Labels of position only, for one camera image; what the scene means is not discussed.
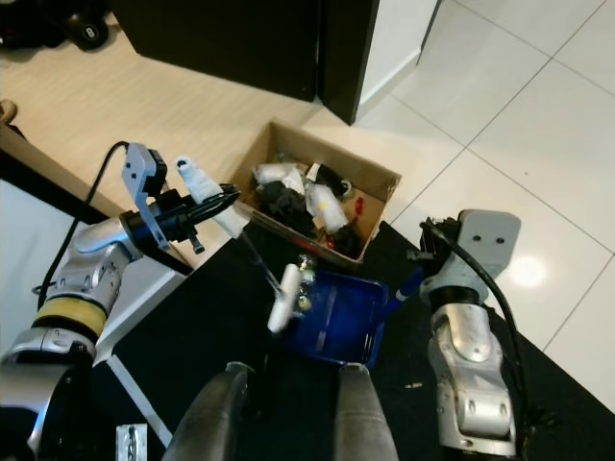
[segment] black mat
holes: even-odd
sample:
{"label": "black mat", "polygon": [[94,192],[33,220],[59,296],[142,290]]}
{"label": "black mat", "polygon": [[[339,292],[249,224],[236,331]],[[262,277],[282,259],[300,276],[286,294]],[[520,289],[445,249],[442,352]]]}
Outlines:
{"label": "black mat", "polygon": [[[134,425],[146,423],[145,417],[131,400],[130,396],[117,380],[107,363],[98,364],[92,372],[92,396],[95,403],[97,430],[101,432],[99,441],[99,457],[101,460],[115,459],[115,429],[119,425]],[[164,445],[156,432],[148,426],[147,454],[149,460],[162,459]]]}
{"label": "black mat", "polygon": [[[247,232],[276,276],[296,260],[299,250],[279,237],[253,225]],[[413,271],[406,260],[410,247],[382,224],[359,275],[397,287]],[[262,274],[232,241],[120,341],[114,353],[173,431],[199,390],[228,361],[242,360],[261,369],[272,301]],[[496,319],[493,329],[506,351],[503,322]],[[442,458],[435,382],[427,360],[429,338],[429,311],[408,300],[386,323],[372,374],[401,460]],[[615,459],[615,415],[529,342],[524,341],[523,349],[536,403],[563,420],[552,431],[538,433],[530,459]],[[264,409],[244,418],[236,459],[332,459],[335,378],[335,367],[273,354]],[[406,388],[414,383],[420,387]],[[105,403],[104,392],[99,399]],[[111,402],[107,400],[108,408],[122,411]]]}

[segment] white wall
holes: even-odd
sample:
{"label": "white wall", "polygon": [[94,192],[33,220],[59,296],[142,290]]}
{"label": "white wall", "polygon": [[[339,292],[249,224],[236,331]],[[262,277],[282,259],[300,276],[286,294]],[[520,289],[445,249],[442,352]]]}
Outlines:
{"label": "white wall", "polygon": [[367,102],[421,53],[436,0],[381,0],[360,104]]}
{"label": "white wall", "polygon": [[[37,313],[32,288],[41,284],[71,222],[71,216],[0,181],[0,354],[32,324]],[[154,308],[161,294],[166,296],[183,280],[184,276],[147,257],[128,266],[103,336],[123,327],[122,321],[135,317],[144,305],[147,311]]]}

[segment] floor tile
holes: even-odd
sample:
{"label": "floor tile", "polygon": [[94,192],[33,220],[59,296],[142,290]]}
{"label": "floor tile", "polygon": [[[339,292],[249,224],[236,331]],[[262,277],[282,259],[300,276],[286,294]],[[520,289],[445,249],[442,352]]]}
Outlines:
{"label": "floor tile", "polygon": [[348,127],[328,109],[321,109],[304,128],[402,175],[384,212],[384,219],[389,221],[397,217],[463,149],[388,96],[353,127]]}
{"label": "floor tile", "polygon": [[440,8],[419,65],[393,94],[466,145],[547,59],[449,1]]}
{"label": "floor tile", "polygon": [[615,260],[606,266],[545,352],[594,397],[615,412],[613,299]]}
{"label": "floor tile", "polygon": [[603,0],[458,0],[552,56]]}
{"label": "floor tile", "polygon": [[615,250],[615,96],[551,61],[470,149]]}
{"label": "floor tile", "polygon": [[555,58],[615,94],[615,0],[607,0]]}
{"label": "floor tile", "polygon": [[508,211],[522,227],[498,277],[520,331],[544,348],[610,258],[610,252],[469,151],[462,153],[393,223],[418,243],[426,217],[467,208]]}

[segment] wooden floor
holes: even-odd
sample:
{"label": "wooden floor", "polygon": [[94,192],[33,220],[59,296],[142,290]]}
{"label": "wooden floor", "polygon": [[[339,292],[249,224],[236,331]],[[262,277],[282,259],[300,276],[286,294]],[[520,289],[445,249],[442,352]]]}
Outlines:
{"label": "wooden floor", "polygon": [[[119,139],[155,148],[169,164],[191,156],[224,181],[269,119],[302,125],[320,107],[143,58],[117,27],[93,53],[66,42],[0,55],[0,97],[18,104],[14,123],[31,143],[86,182]],[[118,156],[100,191],[133,207],[120,171]],[[167,180],[182,186],[173,168]],[[211,233],[206,242],[219,236],[199,231]]]}

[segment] robotic hand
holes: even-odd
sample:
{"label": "robotic hand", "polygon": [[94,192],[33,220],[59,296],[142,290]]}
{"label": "robotic hand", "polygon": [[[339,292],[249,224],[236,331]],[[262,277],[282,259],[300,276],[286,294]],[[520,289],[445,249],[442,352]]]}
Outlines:
{"label": "robotic hand", "polygon": [[521,221],[508,213],[465,210],[458,220],[427,221],[422,228],[423,259],[430,261],[420,295],[432,310],[429,359],[438,381],[440,444],[472,459],[515,458],[518,434],[501,374],[502,347],[483,307],[489,289],[452,251],[451,241],[494,279],[510,261]]}
{"label": "robotic hand", "polygon": [[[194,226],[225,211],[239,196],[233,186],[216,184],[195,204],[175,189],[162,192],[166,170],[156,151],[128,144],[122,177],[138,212],[127,211],[75,235],[32,327],[2,357],[0,459],[73,459],[68,447],[80,445],[82,426],[91,417],[87,379],[95,344],[124,269],[151,249],[168,250],[169,240],[189,239],[195,253],[202,252]],[[150,205],[149,197],[154,198]]]}

